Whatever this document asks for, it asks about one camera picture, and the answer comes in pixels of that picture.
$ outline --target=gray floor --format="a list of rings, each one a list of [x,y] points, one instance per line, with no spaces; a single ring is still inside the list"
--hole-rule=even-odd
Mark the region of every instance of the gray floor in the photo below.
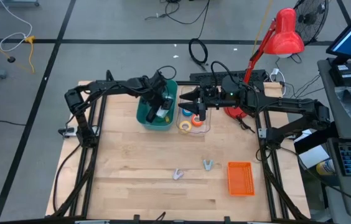
[[[70,0],[41,0],[41,7],[11,8],[13,13],[33,24],[38,39],[56,39]],[[213,0],[201,39],[254,40],[265,12],[266,0]],[[293,7],[295,1],[276,0],[269,18],[283,7]],[[344,0],[351,16],[351,0]],[[200,12],[205,1],[181,1],[174,16],[190,21]],[[190,39],[199,34],[201,22],[182,26],[169,19],[144,21],[147,16],[162,13],[164,4],[156,0],[77,0],[65,39]],[[337,1],[330,2],[329,16],[318,36],[319,40],[334,40],[346,27]],[[13,32],[26,32],[27,26],[13,19],[0,7],[0,38]],[[26,123],[53,44],[36,44],[33,63],[36,74],[31,75],[6,62],[0,54],[0,69],[8,78],[0,80],[0,119]],[[231,70],[243,70],[251,55],[252,45],[208,45],[208,61],[219,60]],[[57,134],[66,122],[69,111],[63,94],[79,80],[104,78],[110,69],[116,79],[152,75],[163,65],[177,68],[176,80],[188,80],[189,74],[201,72],[189,57],[187,45],[95,45],[62,44],[45,89],[39,112],[30,133],[14,184],[8,196],[1,221],[40,218],[45,214],[56,166],[62,147]],[[316,62],[329,55],[326,46],[308,46],[301,53],[302,64],[281,59],[278,64],[288,83],[296,88],[318,74]],[[30,46],[22,44],[11,52],[17,62],[28,67]],[[256,68],[272,71],[277,57],[264,55]],[[318,80],[307,90],[322,87]],[[327,105],[323,91],[307,97],[317,98]],[[7,176],[23,127],[0,124],[0,191]]]

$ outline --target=white label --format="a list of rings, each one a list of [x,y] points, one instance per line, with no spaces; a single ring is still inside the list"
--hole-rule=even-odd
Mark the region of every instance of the white label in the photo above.
[[[343,78],[351,78],[351,74],[342,75]]]
[[[348,70],[348,69],[349,69],[349,68],[347,68],[347,66],[345,66],[345,65],[338,65],[337,68],[339,68],[339,71]]]

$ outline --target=red desk lamp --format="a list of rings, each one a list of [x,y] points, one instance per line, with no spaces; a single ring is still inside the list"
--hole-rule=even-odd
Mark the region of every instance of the red desk lamp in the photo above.
[[[264,36],[258,50],[251,56],[246,75],[243,81],[249,83],[251,71],[254,69],[256,62],[260,57],[266,54],[289,55],[302,52],[304,50],[304,42],[295,32],[296,29],[296,12],[292,8],[282,9],[273,19],[267,33]],[[241,116],[244,118],[246,114],[240,108],[224,108],[227,115],[232,118]]]

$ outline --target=wooden table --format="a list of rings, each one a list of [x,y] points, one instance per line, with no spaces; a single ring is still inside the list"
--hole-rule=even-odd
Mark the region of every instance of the wooden table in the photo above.
[[[279,83],[265,83],[265,92],[268,96],[282,95]],[[130,220],[134,214],[140,214],[142,220],[155,220],[166,211],[165,220],[223,220],[224,216],[230,216],[232,221],[270,221],[263,169],[255,158],[259,147],[256,134],[242,130],[223,110],[215,109],[211,129],[203,137],[180,134],[176,122],[168,132],[148,131],[136,120],[138,100],[128,95],[107,99],[88,218]],[[269,115],[273,127],[288,123],[286,113],[270,112]],[[256,130],[253,118],[244,120]],[[76,138],[64,140],[59,164],[77,144]],[[285,140],[283,147],[294,150],[290,140]],[[73,189],[80,152],[81,149],[67,161],[60,173],[57,206]],[[213,159],[211,171],[204,169],[203,159]],[[230,196],[228,161],[251,161],[254,197]],[[309,217],[296,156],[278,150],[278,161],[286,193]],[[185,173],[179,180],[172,179],[176,168]],[[277,214],[281,217],[274,188],[273,192]],[[77,214],[80,214],[81,201],[82,198]],[[51,213],[52,195],[47,206],[47,214]]]

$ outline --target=orange basket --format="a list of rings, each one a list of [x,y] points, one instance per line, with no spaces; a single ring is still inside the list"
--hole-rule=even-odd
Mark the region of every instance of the orange basket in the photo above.
[[[255,196],[250,162],[228,162],[228,190],[232,196]]]

